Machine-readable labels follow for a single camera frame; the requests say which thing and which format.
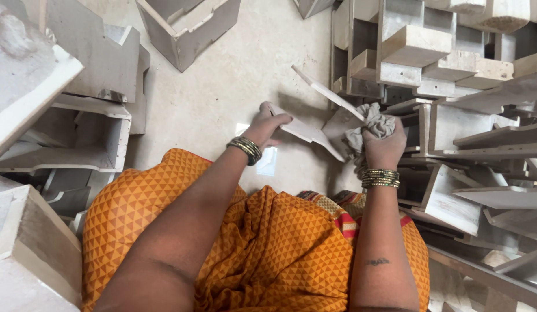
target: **orange saree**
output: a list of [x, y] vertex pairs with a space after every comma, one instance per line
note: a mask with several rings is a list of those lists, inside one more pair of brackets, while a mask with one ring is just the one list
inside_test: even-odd
[[[210, 165], [181, 149], [146, 171], [126, 170], [89, 208], [84, 228], [83, 311], [91, 311], [138, 235]], [[364, 194], [335, 202], [266, 186], [237, 187], [195, 282], [196, 311], [344, 311]], [[420, 312], [429, 296], [428, 253], [412, 220], [398, 213]]]

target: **tattoo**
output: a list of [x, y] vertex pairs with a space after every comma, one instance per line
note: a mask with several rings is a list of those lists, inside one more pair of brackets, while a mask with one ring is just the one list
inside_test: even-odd
[[365, 265], [377, 266], [379, 264], [389, 264], [389, 263], [390, 263], [390, 261], [388, 259], [380, 258], [380, 259], [376, 259], [376, 260], [367, 260]]

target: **green bangle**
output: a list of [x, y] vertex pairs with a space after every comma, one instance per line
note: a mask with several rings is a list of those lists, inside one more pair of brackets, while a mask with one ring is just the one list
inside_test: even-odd
[[228, 146], [237, 147], [247, 154], [247, 158], [249, 158], [249, 162], [247, 163], [248, 166], [256, 164], [257, 161], [263, 157], [263, 153], [259, 146], [246, 137], [235, 137], [226, 145], [226, 148], [228, 148]]
[[388, 169], [368, 169], [361, 175], [363, 188], [376, 186], [399, 188], [399, 173]]

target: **concrete floor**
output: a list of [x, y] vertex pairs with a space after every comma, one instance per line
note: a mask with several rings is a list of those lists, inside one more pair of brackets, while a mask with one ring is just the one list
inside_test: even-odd
[[[134, 0], [80, 1], [105, 23], [135, 27], [151, 53], [146, 134], [130, 137], [128, 168], [150, 168], [171, 148], [215, 160], [263, 101], [317, 128], [333, 114], [328, 100], [291, 69], [296, 64], [329, 84], [330, 9], [303, 20], [293, 0], [242, 0], [237, 24], [180, 73], [149, 42]], [[334, 180], [342, 165], [324, 148], [283, 131], [276, 137], [283, 140], [276, 155], [265, 152], [275, 166], [248, 167], [240, 180], [247, 193], [267, 184], [292, 195], [340, 190]]]

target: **gray cloth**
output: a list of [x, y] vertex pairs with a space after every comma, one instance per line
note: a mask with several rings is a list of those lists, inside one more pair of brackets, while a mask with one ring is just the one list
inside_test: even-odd
[[[389, 137], [395, 130], [395, 117], [386, 117], [380, 113], [378, 103], [363, 104], [357, 108], [363, 117], [365, 117], [365, 127], [376, 138], [384, 139]], [[350, 157], [355, 164], [355, 174], [361, 179], [363, 171], [367, 168], [365, 154], [363, 152], [363, 137], [361, 132], [363, 128], [350, 129], [344, 133], [344, 143], [350, 147]]]

